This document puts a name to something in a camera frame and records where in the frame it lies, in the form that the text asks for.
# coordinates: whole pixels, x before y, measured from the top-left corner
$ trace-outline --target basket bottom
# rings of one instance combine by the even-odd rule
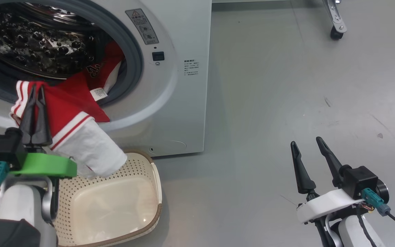
[[[158,200],[145,176],[111,179],[79,190],[72,199],[75,245],[132,233],[155,217]]]

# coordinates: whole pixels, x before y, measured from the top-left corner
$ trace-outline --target green plastic bracket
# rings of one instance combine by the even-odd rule
[[[77,176],[77,164],[61,156],[28,153],[22,169],[12,171],[10,174],[74,178]]]

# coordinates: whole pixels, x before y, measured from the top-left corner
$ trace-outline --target white clothing tag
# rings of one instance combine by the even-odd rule
[[[108,94],[100,87],[98,89],[93,89],[90,92],[95,101],[99,101],[108,96]]]

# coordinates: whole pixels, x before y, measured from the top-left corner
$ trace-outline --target perforated basket side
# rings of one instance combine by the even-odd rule
[[[117,179],[128,176],[145,176],[147,177],[153,186],[155,194],[157,195],[157,199],[159,202],[158,210],[155,215],[155,218],[150,222],[146,227],[135,231],[133,233],[126,234],[125,236],[118,237],[116,239],[109,239],[107,241],[102,241],[99,243],[78,245],[78,246],[89,246],[96,247],[108,244],[107,242],[111,242],[112,240],[116,240],[114,242],[123,241],[128,238],[134,238],[138,235],[144,235],[150,232],[158,222],[160,210],[162,208],[161,202],[161,190],[160,190],[160,181],[158,171],[156,169],[155,164],[152,159],[145,153],[141,153],[139,151],[130,150],[126,152],[128,159],[124,166],[122,166],[118,171],[116,171],[113,175],[107,178],[97,177],[92,180],[76,177],[72,179],[62,180],[59,186],[59,212],[55,221],[55,227],[59,238],[60,246],[75,246],[76,242],[73,239],[72,233],[72,216],[71,216],[71,201],[72,197],[80,190],[85,187],[95,186],[97,183],[101,183],[103,181],[108,181],[111,179]]]

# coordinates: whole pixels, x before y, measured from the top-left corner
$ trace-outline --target gray floor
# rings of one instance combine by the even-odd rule
[[[214,6],[205,151],[156,160],[163,214],[123,247],[321,246],[296,218],[289,147],[324,194],[334,187],[316,136],[375,172],[395,214],[395,1],[339,10],[348,32],[334,42],[320,1]],[[367,218],[395,246],[395,223]]]

